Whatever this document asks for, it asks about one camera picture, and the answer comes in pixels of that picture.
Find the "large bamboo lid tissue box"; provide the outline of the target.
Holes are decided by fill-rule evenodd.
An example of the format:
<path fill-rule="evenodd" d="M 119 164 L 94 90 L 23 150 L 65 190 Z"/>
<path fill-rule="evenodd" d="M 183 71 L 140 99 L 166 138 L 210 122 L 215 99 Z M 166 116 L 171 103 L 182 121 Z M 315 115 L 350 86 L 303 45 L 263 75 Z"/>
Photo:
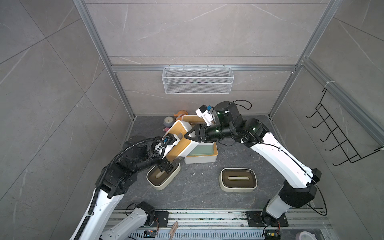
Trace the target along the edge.
<path fill-rule="evenodd" d="M 186 150 L 183 152 L 183 155 L 185 155 L 185 163 L 186 164 L 205 164 L 205 163 L 214 163 L 217 160 L 218 157 L 218 148 L 217 144 L 215 143 L 214 148 L 214 154 L 210 156 L 188 156 L 188 154 L 198 145 L 197 143 L 190 145 L 186 148 Z"/>

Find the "white tissue box bamboo lid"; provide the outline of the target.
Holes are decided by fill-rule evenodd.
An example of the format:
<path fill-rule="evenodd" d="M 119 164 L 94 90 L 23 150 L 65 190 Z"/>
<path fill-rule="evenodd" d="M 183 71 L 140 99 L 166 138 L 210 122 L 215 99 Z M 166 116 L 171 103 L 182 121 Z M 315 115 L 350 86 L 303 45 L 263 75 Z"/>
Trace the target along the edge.
<path fill-rule="evenodd" d="M 192 127 L 200 124 L 206 124 L 205 120 L 197 115 L 183 115 L 181 121 L 189 123 Z"/>

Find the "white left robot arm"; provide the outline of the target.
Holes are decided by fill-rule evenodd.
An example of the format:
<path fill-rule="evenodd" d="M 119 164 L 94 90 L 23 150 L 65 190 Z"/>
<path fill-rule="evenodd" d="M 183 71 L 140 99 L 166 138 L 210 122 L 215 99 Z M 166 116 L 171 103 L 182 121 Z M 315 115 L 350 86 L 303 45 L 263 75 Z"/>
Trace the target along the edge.
<path fill-rule="evenodd" d="M 167 173 L 176 168 L 166 155 L 179 142 L 180 138 L 175 134 L 155 138 L 134 136 L 126 141 L 123 149 L 102 169 L 87 211 L 71 238 L 98 239 L 139 172 L 154 165 Z"/>

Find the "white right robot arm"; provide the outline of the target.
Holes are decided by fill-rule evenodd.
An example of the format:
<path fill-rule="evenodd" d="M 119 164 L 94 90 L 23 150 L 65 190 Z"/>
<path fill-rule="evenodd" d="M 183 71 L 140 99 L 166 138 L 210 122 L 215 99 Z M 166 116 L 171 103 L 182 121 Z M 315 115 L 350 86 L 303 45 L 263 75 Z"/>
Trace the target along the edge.
<path fill-rule="evenodd" d="M 320 191 L 317 183 L 322 173 L 297 160 L 261 121 L 244 120 L 239 106 L 239 100 L 224 101 L 214 107 L 201 106 L 196 113 L 205 123 L 192 127 L 185 138 L 198 143 L 231 138 L 261 155 L 285 178 L 280 191 L 267 202 L 261 213 L 263 223 L 272 226 L 290 208 L 310 204 Z"/>

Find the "mint green tissue box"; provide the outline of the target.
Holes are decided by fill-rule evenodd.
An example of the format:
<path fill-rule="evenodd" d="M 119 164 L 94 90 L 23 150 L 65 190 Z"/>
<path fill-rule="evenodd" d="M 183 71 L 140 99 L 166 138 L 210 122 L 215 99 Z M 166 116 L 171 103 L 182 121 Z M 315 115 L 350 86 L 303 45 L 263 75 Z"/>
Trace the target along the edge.
<path fill-rule="evenodd" d="M 214 154 L 215 143 L 199 143 L 188 156 L 210 156 Z"/>

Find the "bamboo lid box edge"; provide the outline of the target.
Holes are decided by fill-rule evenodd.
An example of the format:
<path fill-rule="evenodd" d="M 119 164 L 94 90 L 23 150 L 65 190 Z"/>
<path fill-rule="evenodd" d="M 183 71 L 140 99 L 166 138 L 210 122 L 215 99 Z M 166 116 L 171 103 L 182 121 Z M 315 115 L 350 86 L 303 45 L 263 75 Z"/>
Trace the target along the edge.
<path fill-rule="evenodd" d="M 185 134 L 191 129 L 192 126 L 188 122 L 178 120 L 164 134 L 164 137 L 168 134 L 174 134 L 178 138 L 181 137 L 180 141 L 166 154 L 168 161 L 172 162 L 177 157 L 186 157 L 199 145 L 199 142 L 185 138 Z"/>

